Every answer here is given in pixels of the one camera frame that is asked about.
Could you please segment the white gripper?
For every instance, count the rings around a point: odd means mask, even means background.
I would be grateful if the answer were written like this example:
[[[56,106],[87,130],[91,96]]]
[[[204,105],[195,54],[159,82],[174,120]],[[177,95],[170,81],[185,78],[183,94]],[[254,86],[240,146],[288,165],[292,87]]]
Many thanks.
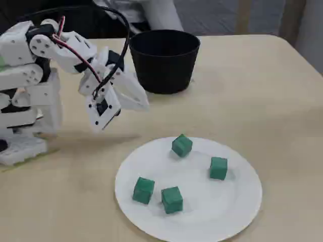
[[[113,50],[104,47],[92,60],[91,65],[103,80],[117,63],[120,55]],[[86,69],[81,78],[78,92],[83,96],[89,96],[99,85],[96,77],[90,69]],[[128,110],[149,110],[149,102],[145,90],[132,73],[118,72],[115,74],[115,88],[121,91],[118,100],[121,107]]]

